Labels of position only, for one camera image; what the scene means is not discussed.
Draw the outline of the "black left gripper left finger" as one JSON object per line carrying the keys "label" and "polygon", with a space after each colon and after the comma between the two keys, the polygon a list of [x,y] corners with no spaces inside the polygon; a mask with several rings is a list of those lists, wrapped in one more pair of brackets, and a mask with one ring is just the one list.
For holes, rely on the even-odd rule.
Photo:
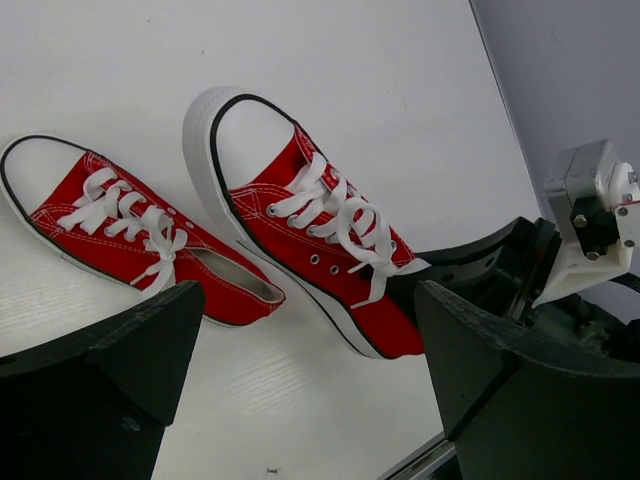
{"label": "black left gripper left finger", "polygon": [[185,281],[2,357],[2,478],[151,478],[204,303],[202,287]]}

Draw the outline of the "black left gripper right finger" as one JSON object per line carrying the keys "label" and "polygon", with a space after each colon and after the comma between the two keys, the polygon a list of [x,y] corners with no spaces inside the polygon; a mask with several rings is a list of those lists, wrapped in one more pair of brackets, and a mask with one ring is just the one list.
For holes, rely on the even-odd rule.
{"label": "black left gripper right finger", "polygon": [[414,301],[464,478],[638,478],[638,364],[564,345],[432,281]]}

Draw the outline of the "red canvas sneaker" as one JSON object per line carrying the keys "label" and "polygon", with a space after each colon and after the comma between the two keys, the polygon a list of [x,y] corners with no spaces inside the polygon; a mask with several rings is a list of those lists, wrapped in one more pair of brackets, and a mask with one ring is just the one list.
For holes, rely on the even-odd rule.
{"label": "red canvas sneaker", "polygon": [[214,87],[188,107],[182,150],[218,230],[291,278],[351,349],[423,353],[412,307],[389,289],[426,261],[294,118],[255,93]]}
{"label": "red canvas sneaker", "polygon": [[251,325],[285,301],[256,264],[89,148],[49,135],[19,137],[1,153],[1,189],[42,243],[143,298],[195,281],[205,318],[230,327]]}

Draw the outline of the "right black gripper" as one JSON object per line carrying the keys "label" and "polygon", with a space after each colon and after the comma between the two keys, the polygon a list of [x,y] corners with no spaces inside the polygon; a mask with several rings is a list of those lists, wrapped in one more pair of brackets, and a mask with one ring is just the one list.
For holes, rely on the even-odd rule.
{"label": "right black gripper", "polygon": [[560,244],[551,222],[518,217],[475,242],[416,256],[431,264],[429,279],[488,313],[597,355],[637,360],[638,320],[624,324],[576,293],[533,305]]}

